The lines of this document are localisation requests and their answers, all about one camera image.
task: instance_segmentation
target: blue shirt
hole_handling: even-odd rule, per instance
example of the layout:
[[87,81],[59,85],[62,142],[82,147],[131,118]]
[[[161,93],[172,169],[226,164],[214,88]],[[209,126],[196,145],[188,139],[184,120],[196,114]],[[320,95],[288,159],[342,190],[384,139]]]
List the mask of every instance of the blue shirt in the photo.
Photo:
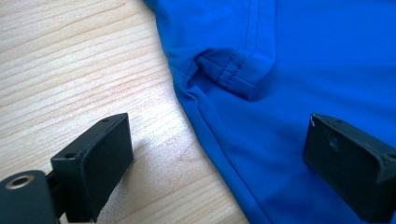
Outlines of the blue shirt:
[[177,98],[248,220],[362,223],[304,163],[304,141],[319,113],[396,147],[396,3],[146,2]]

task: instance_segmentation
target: blue cloth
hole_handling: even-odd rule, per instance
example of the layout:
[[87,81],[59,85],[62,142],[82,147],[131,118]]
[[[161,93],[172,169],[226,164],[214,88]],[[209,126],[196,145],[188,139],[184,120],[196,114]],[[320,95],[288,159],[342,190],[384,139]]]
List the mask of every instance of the blue cloth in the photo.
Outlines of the blue cloth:
[[362,223],[304,163],[304,140],[315,112],[396,147],[396,2],[146,2],[177,98],[248,220]]

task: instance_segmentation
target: wooden surface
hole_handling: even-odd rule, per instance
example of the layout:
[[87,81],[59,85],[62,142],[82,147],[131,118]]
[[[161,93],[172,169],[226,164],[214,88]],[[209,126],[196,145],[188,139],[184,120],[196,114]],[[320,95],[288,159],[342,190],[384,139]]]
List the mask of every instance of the wooden surface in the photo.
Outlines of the wooden surface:
[[129,113],[136,160],[99,223],[246,223],[177,102],[141,0],[0,1],[0,179]]

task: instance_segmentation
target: wood grain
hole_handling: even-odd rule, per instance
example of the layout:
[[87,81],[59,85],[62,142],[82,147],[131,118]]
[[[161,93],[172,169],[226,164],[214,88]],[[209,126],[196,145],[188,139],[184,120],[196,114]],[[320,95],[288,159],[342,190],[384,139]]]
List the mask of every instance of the wood grain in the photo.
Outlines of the wood grain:
[[56,152],[124,112],[136,160],[98,223],[247,223],[177,102],[142,1],[0,2],[0,179],[49,172]]

